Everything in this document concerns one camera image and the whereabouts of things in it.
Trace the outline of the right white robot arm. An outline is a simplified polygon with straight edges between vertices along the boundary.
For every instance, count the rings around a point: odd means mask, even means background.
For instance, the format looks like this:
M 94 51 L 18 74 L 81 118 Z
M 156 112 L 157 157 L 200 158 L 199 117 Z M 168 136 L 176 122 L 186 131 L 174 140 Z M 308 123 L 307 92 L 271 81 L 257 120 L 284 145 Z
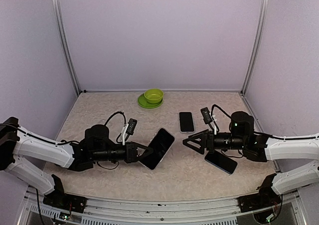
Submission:
M 218 132 L 216 127 L 190 135 L 183 145 L 204 154 L 215 150 L 240 150 L 253 162 L 281 159 L 310 159 L 306 165 L 285 173 L 267 176 L 255 195 L 255 203 L 265 207 L 275 196 L 319 181 L 319 136 L 276 137 L 254 130 L 254 118 L 244 111 L 230 116 L 230 131 Z

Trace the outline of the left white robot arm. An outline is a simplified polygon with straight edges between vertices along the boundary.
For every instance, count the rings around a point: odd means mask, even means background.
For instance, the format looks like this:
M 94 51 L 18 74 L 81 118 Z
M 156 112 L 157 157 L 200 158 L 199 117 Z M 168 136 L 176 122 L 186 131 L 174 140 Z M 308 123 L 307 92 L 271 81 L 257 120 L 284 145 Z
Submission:
M 85 130 L 80 142 L 58 142 L 31 133 L 15 117 L 0 125 L 0 169 L 25 181 L 63 208 L 70 202 L 56 175 L 48 175 L 28 158 L 50 162 L 62 168 L 82 172 L 96 162 L 135 163 L 153 153 L 153 149 L 136 142 L 114 143 L 107 126 L 97 124 Z

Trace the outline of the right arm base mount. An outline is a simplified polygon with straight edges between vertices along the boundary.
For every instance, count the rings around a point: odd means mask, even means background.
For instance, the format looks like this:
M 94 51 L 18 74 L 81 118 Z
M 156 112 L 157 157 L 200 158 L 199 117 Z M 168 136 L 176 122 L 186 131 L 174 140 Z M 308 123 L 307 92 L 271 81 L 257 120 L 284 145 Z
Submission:
M 240 196 L 237 199 L 242 213 L 267 208 L 282 202 L 282 196 L 276 194 L 272 189 L 275 175 L 268 175 L 257 188 L 257 193 Z

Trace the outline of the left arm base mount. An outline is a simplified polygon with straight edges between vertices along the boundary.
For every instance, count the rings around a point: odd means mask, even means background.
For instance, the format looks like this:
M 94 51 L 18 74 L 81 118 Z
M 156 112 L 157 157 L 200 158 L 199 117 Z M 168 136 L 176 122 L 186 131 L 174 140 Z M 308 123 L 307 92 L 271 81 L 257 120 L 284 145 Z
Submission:
M 87 198 L 65 193 L 61 179 L 56 175 L 52 175 L 52 178 L 54 190 L 44 195 L 43 203 L 70 212 L 83 213 Z

